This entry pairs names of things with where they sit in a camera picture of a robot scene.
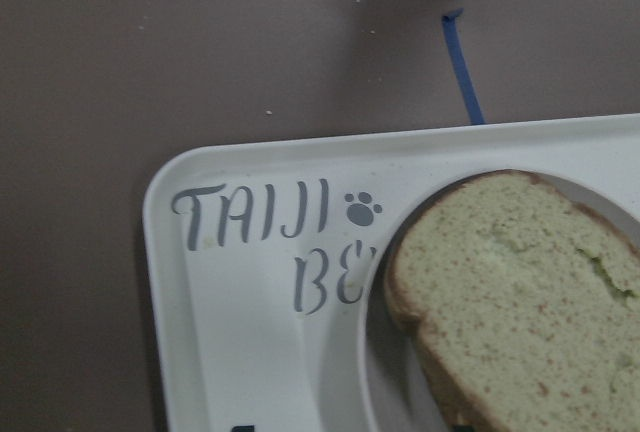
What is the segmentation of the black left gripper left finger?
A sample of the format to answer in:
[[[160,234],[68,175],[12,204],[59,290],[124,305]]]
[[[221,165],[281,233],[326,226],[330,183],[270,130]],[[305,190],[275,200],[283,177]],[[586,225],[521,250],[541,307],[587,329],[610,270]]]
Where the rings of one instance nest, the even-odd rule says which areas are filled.
[[[231,432],[254,432],[254,424],[240,424],[234,425]]]

